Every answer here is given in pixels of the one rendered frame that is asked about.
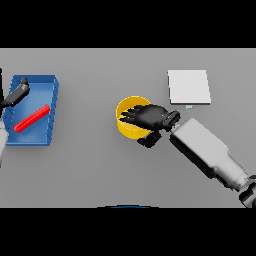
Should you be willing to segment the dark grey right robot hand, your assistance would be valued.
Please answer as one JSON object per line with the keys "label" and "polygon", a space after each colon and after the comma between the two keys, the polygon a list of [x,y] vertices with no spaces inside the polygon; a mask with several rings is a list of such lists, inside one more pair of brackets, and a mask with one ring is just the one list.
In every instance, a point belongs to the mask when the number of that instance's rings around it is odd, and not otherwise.
{"label": "dark grey right robot hand", "polygon": [[146,148],[152,148],[162,137],[160,131],[170,132],[181,118],[178,110],[168,112],[164,107],[153,104],[136,105],[121,115],[120,121],[151,131],[146,138],[137,140]]}

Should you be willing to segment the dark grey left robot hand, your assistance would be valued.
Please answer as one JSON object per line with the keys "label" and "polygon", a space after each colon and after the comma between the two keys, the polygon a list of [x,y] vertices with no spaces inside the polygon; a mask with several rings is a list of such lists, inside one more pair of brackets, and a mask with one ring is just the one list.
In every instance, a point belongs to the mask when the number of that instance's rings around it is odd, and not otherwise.
{"label": "dark grey left robot hand", "polygon": [[26,77],[21,79],[20,85],[11,92],[7,97],[3,95],[2,88],[2,69],[0,68],[0,114],[4,108],[16,106],[24,97],[30,92],[28,79]]}

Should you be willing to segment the yellow bowl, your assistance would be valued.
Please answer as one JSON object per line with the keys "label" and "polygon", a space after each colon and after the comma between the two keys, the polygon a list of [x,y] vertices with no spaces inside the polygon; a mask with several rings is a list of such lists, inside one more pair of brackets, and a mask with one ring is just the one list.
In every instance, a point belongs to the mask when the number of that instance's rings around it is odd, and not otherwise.
{"label": "yellow bowl", "polygon": [[128,96],[119,102],[116,107],[116,125],[119,132],[123,136],[132,140],[138,140],[140,138],[146,137],[150,133],[149,130],[145,130],[132,124],[120,121],[120,118],[122,118],[122,112],[126,112],[128,109],[133,108],[135,105],[145,106],[149,104],[150,102],[142,96]]}

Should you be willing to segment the red beaker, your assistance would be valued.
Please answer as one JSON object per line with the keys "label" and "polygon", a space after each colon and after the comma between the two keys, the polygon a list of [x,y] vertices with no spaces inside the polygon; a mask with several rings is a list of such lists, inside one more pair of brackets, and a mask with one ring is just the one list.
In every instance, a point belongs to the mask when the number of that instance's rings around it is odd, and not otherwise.
{"label": "red beaker", "polygon": [[16,133],[20,133],[35,122],[39,121],[41,118],[46,116],[50,112],[50,106],[48,104],[45,104],[23,120],[19,121],[14,127],[14,131]]}

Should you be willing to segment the pale square metallic scale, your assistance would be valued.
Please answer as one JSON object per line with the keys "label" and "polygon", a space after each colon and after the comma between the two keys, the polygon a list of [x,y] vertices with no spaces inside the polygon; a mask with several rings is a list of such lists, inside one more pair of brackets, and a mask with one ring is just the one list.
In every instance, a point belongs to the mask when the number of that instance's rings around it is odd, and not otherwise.
{"label": "pale square metallic scale", "polygon": [[210,105],[211,96],[205,70],[168,70],[171,105]]}

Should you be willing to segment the blue tray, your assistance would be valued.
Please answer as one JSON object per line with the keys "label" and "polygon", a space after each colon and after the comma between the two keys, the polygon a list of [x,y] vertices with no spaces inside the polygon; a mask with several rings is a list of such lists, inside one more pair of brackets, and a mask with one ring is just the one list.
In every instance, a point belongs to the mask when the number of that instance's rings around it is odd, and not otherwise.
{"label": "blue tray", "polygon": [[[26,77],[30,92],[15,107],[4,109],[2,120],[9,134],[8,146],[49,146],[54,128],[54,115],[58,98],[59,82],[55,75],[14,75],[9,93],[12,93]],[[50,107],[49,113],[17,133],[14,126],[44,105]]]}

